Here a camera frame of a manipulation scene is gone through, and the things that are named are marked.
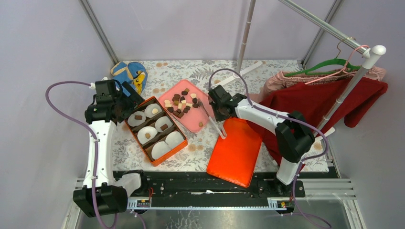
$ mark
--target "orange lunch box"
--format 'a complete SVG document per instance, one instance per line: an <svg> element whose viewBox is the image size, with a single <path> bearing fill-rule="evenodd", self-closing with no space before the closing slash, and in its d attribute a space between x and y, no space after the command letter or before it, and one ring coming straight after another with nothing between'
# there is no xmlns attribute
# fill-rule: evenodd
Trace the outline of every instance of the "orange lunch box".
<svg viewBox="0 0 405 229"><path fill-rule="evenodd" d="M160 165L163 161L167 160L169 157L171 157L172 155L174 155L175 153L179 152L181 149L183 149L184 147L186 147L188 145L187 142L187 138L184 135L184 133L181 131L181 129L175 124L175 122L173 121L173 119L171 118L171 116L166 112L166 110L162 107L162 105L159 103L159 101L156 99L156 97L151 97L149 99L147 99L146 101L144 101L143 103L141 103L138 108L134 111L142 111L144 112L146 107L150 104L157 104L161 107L161 112L155 114L152 118L146 118L145 122L141 123L138 126L130 126L128 124L128 119L125 120L125 123L127 124L128 128L130 129L132 135L134 136L135 140L138 142L138 144L140 145L140 147L142 148L143 152L145 153L146 157L148 158L149 162L153 165L153 166L158 166ZM156 120L158 120L161 117L168 117L169 120L173 123L173 125L171 127L168 127L167 129L165 129L163 132L158 133L154 138L152 138L151 140L147 141L144 144L141 144L139 142L138 139L138 132L140 131L140 129L146 127L146 126L151 126L151 127L155 127L155 123ZM167 152L166 154L164 154L163 156L159 157L158 159L153 159L152 158L152 148L155 146L156 143L161 142L161 141L165 141L166 137L168 134L170 134L171 132L174 131L178 131L184 138L184 141L181 142L179 145L177 145L176 147L174 147L172 150L170 150L169 152Z"/></svg>

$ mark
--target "brown chocolate piece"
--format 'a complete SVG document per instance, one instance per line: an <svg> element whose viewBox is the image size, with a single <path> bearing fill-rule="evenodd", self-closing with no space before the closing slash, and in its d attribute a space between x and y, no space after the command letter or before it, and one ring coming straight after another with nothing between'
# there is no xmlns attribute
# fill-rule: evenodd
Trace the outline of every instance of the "brown chocolate piece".
<svg viewBox="0 0 405 229"><path fill-rule="evenodd" d="M165 124L165 125L163 125L163 126L160 127L161 130L165 130L165 129L167 129L167 128L169 128L169 126L168 126L167 124Z"/></svg>

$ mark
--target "pink tray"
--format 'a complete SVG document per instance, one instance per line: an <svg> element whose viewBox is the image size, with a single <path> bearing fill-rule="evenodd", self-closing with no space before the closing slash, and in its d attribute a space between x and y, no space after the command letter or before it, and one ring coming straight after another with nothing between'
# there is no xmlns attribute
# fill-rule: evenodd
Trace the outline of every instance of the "pink tray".
<svg viewBox="0 0 405 229"><path fill-rule="evenodd" d="M171 104L173 105L173 101L171 100L174 96L174 94L179 94L181 95L181 92L184 91L184 89L188 88L190 91L188 95L184 95L184 98L186 98L187 103L192 104L192 98L190 97L190 94L195 93L197 95L197 98L201 100L201 102L204 104L205 109L207 109L208 114L210 114L211 117L214 117L213 109L211 108L211 105L208 102L208 95L204 92L202 92L198 87L196 87L194 84L192 84L188 80L180 80L176 85L174 85L171 89L169 89L165 94L163 94L159 99L159 103L165 107L164 101L167 99L171 101ZM176 118L183 126L185 126L187 129L189 129L191 132L197 133L199 132L206 124L209 122L209 119L207 117L207 114L204 112L202 107L199 108L194 108L192 107L190 111L187 114L184 114L182 118L178 118L172 114L174 118Z"/></svg>

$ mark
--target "white round item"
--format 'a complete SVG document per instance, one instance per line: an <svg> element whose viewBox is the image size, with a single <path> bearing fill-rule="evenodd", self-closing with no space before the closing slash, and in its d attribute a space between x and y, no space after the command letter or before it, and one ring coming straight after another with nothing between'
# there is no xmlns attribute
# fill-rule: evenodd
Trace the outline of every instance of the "white round item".
<svg viewBox="0 0 405 229"><path fill-rule="evenodd" d="M158 132L163 132L164 130L161 129L162 126L167 125L167 128L171 127L173 123L170 121L170 119L167 116L160 117L158 120L155 122L155 128L158 130Z"/></svg>
<svg viewBox="0 0 405 229"><path fill-rule="evenodd" d="M137 138L139 143L142 145L147 143L149 140L153 139L158 134L158 131L152 126L146 126L139 130Z"/></svg>
<svg viewBox="0 0 405 229"><path fill-rule="evenodd" d="M155 114L162 112L162 109L160 108L159 105L157 105L157 104L150 104L150 105L147 106L146 109L145 109L145 115L146 115L146 117L152 118L153 116L155 116L155 114L152 112L153 109L157 109L157 110L158 110L158 112L156 112Z"/></svg>
<svg viewBox="0 0 405 229"><path fill-rule="evenodd" d="M135 119L136 116L142 116L142 119ZM142 111L137 111L131 114L131 116L128 118L128 124L130 126L138 126L142 124L146 120L145 113Z"/></svg>
<svg viewBox="0 0 405 229"><path fill-rule="evenodd" d="M176 146L180 145L184 141L183 136L178 131L173 131L167 135L165 142L170 148L174 149Z"/></svg>
<svg viewBox="0 0 405 229"><path fill-rule="evenodd" d="M157 160L169 151L171 151L171 149L167 143L158 142L152 148L152 158Z"/></svg>

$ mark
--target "clothes rack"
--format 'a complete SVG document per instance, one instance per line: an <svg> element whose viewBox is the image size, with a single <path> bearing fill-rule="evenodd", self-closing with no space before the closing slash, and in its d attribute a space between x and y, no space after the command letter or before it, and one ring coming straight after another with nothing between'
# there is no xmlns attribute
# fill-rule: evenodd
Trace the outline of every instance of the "clothes rack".
<svg viewBox="0 0 405 229"><path fill-rule="evenodd" d="M360 46L360 44L354 40L354 39L348 39L349 36L346 34L342 33L338 29L334 28L330 24L326 23L322 19L318 18L314 14L310 13L306 9L302 8L301 6L297 5L293 1L290 0L278 0L284 5L290 7L292 10L295 12L299 13L302 15L304 18L308 19L324 31L328 32L330 35L334 36L337 38L339 41L342 43L347 44L349 47L352 49L356 49ZM250 6L249 6L249 12L248 12L248 18L246 21L246 26L245 26L245 31L243 35L243 40L241 44L241 49L239 53L239 58L238 58L238 63L236 65L236 70L240 71L241 66L242 66L242 61L243 61L243 56L245 54L245 49L246 49L246 43L247 43L247 37L249 34L250 30L250 25L251 25L251 19L253 17L253 10L255 8L256 0L251 0L250 1ZM362 79L362 77L368 72L369 69L375 65L375 63L378 61L378 59L385 54L386 48L382 45L376 45L372 48L365 48L362 47L357 50L360 54L362 54L362 57L365 58L364 63L361 65L361 68L358 70L355 76L350 80L349 84L346 86L344 89L343 93L339 96L338 99L336 99L335 104L332 106L332 108L328 111L328 113L323 117L322 121L319 123L317 126L318 129L322 129L326 123L329 121L329 119L332 117L332 115L336 112L336 110L339 108L339 106L343 103L343 101L346 99L346 97L350 94L350 92L353 90L353 88L357 85L357 83Z"/></svg>

